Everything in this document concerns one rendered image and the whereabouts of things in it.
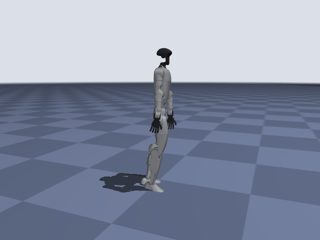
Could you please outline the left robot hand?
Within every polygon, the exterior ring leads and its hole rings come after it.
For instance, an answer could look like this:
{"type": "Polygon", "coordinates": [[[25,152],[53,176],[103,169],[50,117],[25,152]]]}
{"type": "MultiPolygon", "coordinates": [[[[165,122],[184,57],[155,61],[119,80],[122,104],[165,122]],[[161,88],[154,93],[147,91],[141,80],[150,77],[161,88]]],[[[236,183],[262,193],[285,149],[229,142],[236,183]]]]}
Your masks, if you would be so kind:
{"type": "Polygon", "coordinates": [[[171,129],[174,129],[174,123],[175,125],[177,125],[176,121],[174,120],[173,116],[174,116],[174,112],[172,110],[172,115],[168,115],[168,119],[167,119],[167,125],[168,125],[168,129],[170,128],[171,129]],[[169,124],[168,124],[169,123],[169,124]]]}

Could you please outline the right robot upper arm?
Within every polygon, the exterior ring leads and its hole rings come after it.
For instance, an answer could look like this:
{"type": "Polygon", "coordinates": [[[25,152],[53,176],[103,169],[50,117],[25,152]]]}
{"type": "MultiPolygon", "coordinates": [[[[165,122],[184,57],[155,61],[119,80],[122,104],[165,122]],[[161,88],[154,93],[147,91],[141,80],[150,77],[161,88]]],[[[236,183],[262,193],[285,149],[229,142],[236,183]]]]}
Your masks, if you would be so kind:
{"type": "MultiPolygon", "coordinates": [[[[163,85],[164,70],[156,69],[154,71],[154,76],[155,76],[155,95],[156,95],[157,91],[161,91],[161,87],[163,85]]],[[[163,96],[164,96],[164,92],[163,92],[163,96]]]]}

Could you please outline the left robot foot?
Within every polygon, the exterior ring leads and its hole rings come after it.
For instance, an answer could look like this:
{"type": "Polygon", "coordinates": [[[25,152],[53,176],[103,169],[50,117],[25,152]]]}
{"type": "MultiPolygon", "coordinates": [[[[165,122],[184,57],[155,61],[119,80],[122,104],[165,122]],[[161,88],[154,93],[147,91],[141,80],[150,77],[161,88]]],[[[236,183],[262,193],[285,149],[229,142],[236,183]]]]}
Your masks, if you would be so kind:
{"type": "MultiPolygon", "coordinates": [[[[141,180],[141,184],[142,185],[145,185],[146,184],[146,182],[150,182],[150,179],[148,179],[148,178],[142,178],[142,180],[141,180]]],[[[155,184],[160,184],[161,183],[161,181],[160,180],[155,180],[155,184]]]]}

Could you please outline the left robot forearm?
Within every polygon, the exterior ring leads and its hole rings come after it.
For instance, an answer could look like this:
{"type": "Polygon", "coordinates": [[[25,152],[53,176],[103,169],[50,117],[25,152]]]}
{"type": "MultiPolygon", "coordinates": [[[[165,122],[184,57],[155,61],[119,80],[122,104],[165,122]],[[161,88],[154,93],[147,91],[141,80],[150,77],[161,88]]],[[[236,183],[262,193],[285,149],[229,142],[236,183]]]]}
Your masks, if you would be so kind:
{"type": "Polygon", "coordinates": [[[167,105],[167,113],[168,113],[168,115],[172,115],[172,110],[173,110],[172,97],[169,97],[168,100],[165,100],[165,101],[166,101],[166,105],[167,105]]]}

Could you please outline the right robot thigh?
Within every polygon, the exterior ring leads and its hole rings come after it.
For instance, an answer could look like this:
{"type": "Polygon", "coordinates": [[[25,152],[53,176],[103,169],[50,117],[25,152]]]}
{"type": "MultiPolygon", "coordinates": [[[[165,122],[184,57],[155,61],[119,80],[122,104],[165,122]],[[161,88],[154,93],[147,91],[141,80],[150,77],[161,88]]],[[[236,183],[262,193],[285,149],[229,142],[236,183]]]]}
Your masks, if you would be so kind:
{"type": "Polygon", "coordinates": [[[162,129],[159,127],[159,131],[156,134],[157,147],[152,149],[152,150],[154,150],[154,149],[158,150],[159,157],[161,156],[161,154],[165,150],[165,147],[166,147],[167,141],[168,141],[168,135],[169,135],[167,118],[166,118],[166,116],[162,115],[162,113],[160,113],[160,114],[161,114],[161,116],[160,116],[159,121],[162,126],[162,129]]]}

